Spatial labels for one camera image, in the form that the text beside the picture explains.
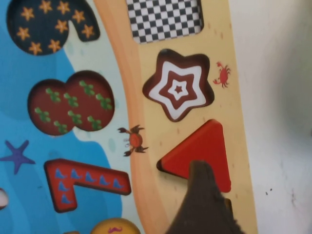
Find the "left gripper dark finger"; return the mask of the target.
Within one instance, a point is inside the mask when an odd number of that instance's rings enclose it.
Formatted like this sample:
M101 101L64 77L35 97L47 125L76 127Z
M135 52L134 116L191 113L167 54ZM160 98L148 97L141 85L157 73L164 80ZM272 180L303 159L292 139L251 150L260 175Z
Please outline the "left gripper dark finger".
M168 234L242 234L226 206L211 166L192 161L188 189L181 206L166 231Z

